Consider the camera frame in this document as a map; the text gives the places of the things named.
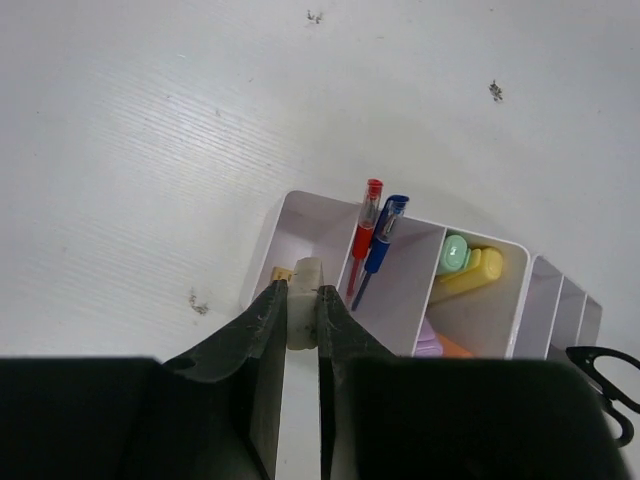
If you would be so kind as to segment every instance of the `dirt spot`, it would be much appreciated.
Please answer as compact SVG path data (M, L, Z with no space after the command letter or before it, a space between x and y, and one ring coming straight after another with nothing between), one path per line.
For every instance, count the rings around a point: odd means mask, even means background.
M504 100L504 98L502 97L502 88L500 88L497 84L496 81L494 80L493 83L491 85L489 85L489 91L491 92L491 95L493 96L493 101L494 102L501 102L502 100Z
M311 10L307 10L307 20L310 22L315 22L316 25L322 21L322 12L320 13L311 13Z
M191 309L198 315L206 315L209 311L209 305L206 303L198 304L198 298L193 290L191 290L189 295L189 306L191 306Z

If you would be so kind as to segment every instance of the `black scissors handle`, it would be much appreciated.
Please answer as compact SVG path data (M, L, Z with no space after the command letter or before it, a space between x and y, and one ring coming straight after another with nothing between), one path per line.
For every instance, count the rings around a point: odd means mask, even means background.
M618 400L625 407L640 414L640 403L634 402L622 390L607 380L594 366L598 357L613 357L630 363L640 370L640 361L624 352L605 347L568 347L567 357L584 373L595 380L602 389L602 395L608 400Z
M619 411L617 411L611 400L605 398L603 395L599 395L600 400L602 401L602 409L611 416L618 425L620 425L621 433L618 438L615 439L616 445L618 448L626 447L633 440L633 435L635 434L635 429L633 428L633 423Z

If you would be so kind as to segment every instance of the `red pen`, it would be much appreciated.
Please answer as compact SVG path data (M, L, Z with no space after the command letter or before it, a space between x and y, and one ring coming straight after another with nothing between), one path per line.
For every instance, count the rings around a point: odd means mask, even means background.
M355 290L356 278L360 263L367 258L369 246L371 245L371 237L373 236L373 228L376 225L378 217L378 205L382 196L382 182L375 178L367 181L367 190L364 194L360 217L358 218L358 228L356 229L356 237L353 241L353 267L351 267L351 276L347 286L347 298L353 295Z

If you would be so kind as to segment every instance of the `white eraser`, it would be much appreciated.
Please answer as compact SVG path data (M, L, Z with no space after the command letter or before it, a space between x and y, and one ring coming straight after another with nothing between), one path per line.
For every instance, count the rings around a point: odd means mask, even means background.
M315 308L318 289L323 283L319 258L298 260L287 295L287 348L290 350L317 346Z

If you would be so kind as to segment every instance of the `organizer compartment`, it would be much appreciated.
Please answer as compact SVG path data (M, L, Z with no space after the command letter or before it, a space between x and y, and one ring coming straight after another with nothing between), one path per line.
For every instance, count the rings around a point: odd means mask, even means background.
M558 311L551 333L551 344L565 349L578 344L578 334L587 294L565 277L560 291Z
M412 218L396 228L380 271L351 315L396 355L413 355L446 229ZM351 259L338 286L342 298L350 271Z
M513 354L522 313L522 295L529 253L520 245L456 231L472 248L495 247L502 253L502 276L495 282L429 305L434 330L475 357L509 358Z
M246 282L243 304L248 306L271 283L274 267L293 270L296 261L304 257L319 257L325 284L337 285L350 253L359 211L355 203L290 192L280 206L275 225L265 223L270 242L264 260L259 262L262 268L257 281L254 277L253 282Z
M260 229L260 234L258 235L258 240L256 242L256 248L251 256L251 261L249 262L249 269L244 277L244 282L242 282L242 287L240 289L240 308L242 310L246 310L254 299L256 285L260 278L260 273L265 267L267 252L271 247L273 234L278 223L278 218L280 218L280 213L282 212L285 199L286 197L283 197L282 200L270 208L265 215L262 223L262 229Z
M587 295L578 333L578 345L595 345L602 320L602 306Z
M549 349L563 275L544 257L533 260L514 357L544 359Z

